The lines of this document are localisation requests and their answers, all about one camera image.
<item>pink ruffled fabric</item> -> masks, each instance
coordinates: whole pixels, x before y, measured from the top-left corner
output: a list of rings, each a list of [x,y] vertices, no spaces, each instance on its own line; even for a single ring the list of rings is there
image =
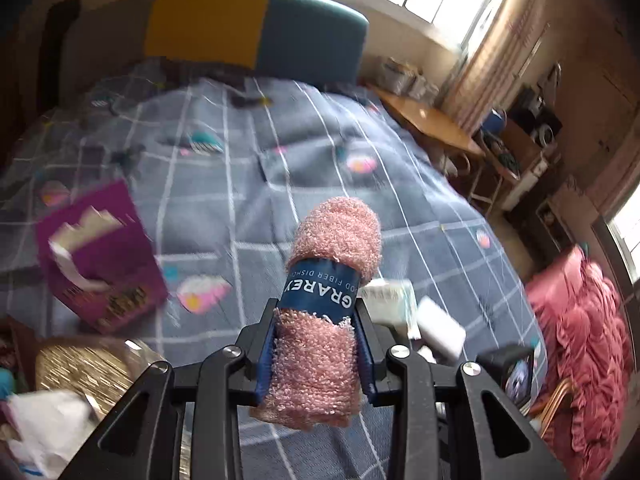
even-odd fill
[[[380,264],[376,214],[356,198],[331,198],[298,227],[290,269],[306,258],[327,258],[357,270],[369,282]],[[307,312],[277,312],[271,384],[252,416],[296,430],[320,422],[347,427],[360,411],[356,339],[350,320],[334,325]]]
[[[527,285],[545,337],[548,372],[539,400],[564,378],[577,387],[572,416],[556,416],[545,441],[573,480],[599,480],[620,435],[633,370],[620,297],[600,267],[575,247]]]
[[[321,422],[346,428],[360,410],[356,339],[350,320],[276,311],[277,339],[269,392],[251,415],[294,430]]]

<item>rolled dishcloth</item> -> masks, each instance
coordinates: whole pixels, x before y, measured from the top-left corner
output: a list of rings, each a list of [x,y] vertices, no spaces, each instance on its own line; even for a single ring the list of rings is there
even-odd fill
[[[297,430],[346,427],[360,410],[351,315],[380,262],[380,222],[362,201],[332,198],[296,233],[276,316],[271,383],[252,416]]]

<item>bed sheet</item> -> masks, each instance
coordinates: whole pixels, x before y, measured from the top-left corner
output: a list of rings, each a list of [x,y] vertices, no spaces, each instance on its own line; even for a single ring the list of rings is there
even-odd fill
[[[353,196],[380,217],[378,276],[412,280],[418,301],[429,296],[465,327],[461,360],[508,342],[542,343],[537,395],[543,337],[503,247],[380,102],[357,88],[321,92],[220,70],[202,77],[187,65],[178,72],[176,83],[147,60],[27,131],[0,180],[2,314],[42,336],[86,330],[37,267],[33,224],[47,212],[47,182],[74,199],[127,180],[171,295],[117,335],[144,340],[174,365],[204,359],[257,322],[282,291],[300,219],[332,196]],[[223,153],[195,152],[190,139],[203,135]],[[201,315],[176,297],[197,274],[232,286]],[[244,478],[384,478],[391,419],[391,409],[363,405],[347,429],[304,433],[239,410]]]

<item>metal screw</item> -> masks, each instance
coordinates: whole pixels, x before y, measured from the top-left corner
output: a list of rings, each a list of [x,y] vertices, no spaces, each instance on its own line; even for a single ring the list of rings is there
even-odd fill
[[[480,372],[482,371],[482,368],[478,363],[469,361],[462,365],[462,371],[467,375],[475,377],[476,375],[480,374]]]
[[[229,345],[222,349],[222,353],[227,359],[234,359],[242,353],[242,350],[236,345]]]
[[[158,361],[151,365],[152,368],[157,369],[161,374],[165,374],[169,371],[169,365],[164,361]]]
[[[409,357],[411,351],[404,345],[394,345],[391,347],[391,355],[398,359],[404,359],[405,357]]]

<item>curtain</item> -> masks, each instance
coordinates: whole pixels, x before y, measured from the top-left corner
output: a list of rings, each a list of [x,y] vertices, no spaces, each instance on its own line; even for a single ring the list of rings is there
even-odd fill
[[[546,0],[503,0],[441,108],[469,135],[500,106],[545,26]]]
[[[599,213],[605,218],[613,216],[640,182],[640,109],[631,129],[626,134],[605,169],[585,190]]]

